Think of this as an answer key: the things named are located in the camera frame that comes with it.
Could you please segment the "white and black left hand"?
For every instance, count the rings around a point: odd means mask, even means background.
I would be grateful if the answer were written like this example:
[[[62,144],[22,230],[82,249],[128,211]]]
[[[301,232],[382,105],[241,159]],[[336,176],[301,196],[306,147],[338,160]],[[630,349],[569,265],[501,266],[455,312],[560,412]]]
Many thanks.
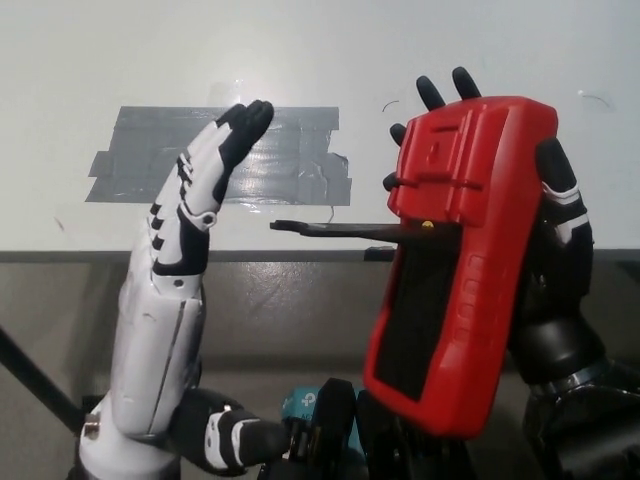
[[[94,410],[100,428],[80,438],[89,478],[176,479],[183,460],[238,476],[285,451],[281,425],[199,385],[210,231],[273,116],[257,100],[208,123],[144,216],[119,294],[109,388]]]

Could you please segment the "black right hand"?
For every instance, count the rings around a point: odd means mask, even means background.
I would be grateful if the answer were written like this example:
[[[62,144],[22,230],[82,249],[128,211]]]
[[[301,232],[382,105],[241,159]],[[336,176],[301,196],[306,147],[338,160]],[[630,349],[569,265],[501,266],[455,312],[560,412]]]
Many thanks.
[[[462,67],[452,80],[449,103],[419,77],[425,113],[390,129],[398,253],[370,377],[407,396],[443,379],[491,381],[505,353],[530,384],[604,354],[580,311],[593,234],[557,112],[485,96]]]

